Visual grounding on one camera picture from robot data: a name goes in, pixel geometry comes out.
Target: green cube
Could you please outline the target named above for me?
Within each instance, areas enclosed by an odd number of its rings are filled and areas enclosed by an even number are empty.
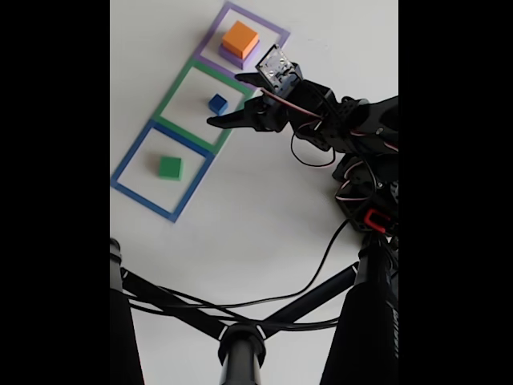
[[[180,180],[182,178],[182,170],[184,162],[180,158],[171,158],[162,156],[160,158],[159,177],[169,180]]]

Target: tripod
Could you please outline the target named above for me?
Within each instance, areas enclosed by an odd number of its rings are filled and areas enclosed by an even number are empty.
[[[359,262],[270,315],[261,327],[253,322],[226,326],[200,309],[163,306],[189,304],[120,267],[120,246],[111,238],[110,383],[143,384],[130,302],[123,289],[138,298],[151,298],[164,313],[220,339],[220,385],[261,385],[265,340],[278,332],[273,323],[295,322],[351,286],[321,385],[372,383],[375,379],[380,383],[398,383],[398,296],[392,290],[391,280],[393,272],[398,271],[398,251],[380,233],[372,232],[364,238],[358,256]]]

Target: blue cube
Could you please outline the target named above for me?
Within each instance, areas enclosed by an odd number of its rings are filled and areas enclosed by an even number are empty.
[[[208,108],[215,112],[218,116],[223,115],[223,112],[228,108],[228,102],[219,94],[216,94],[208,102]]]

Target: purple square base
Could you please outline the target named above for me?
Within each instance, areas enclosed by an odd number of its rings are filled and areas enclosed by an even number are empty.
[[[260,52],[260,40],[256,43],[256,46],[249,52],[246,59],[237,58],[232,52],[228,51],[223,47],[223,44],[219,46],[219,55],[228,60],[234,66],[237,66],[241,70],[245,70],[249,64],[255,59],[255,56]]]

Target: orange cube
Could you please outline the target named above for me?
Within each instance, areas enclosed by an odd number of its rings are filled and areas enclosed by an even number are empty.
[[[242,22],[233,24],[223,36],[223,47],[240,59],[246,59],[257,43],[258,33]]]

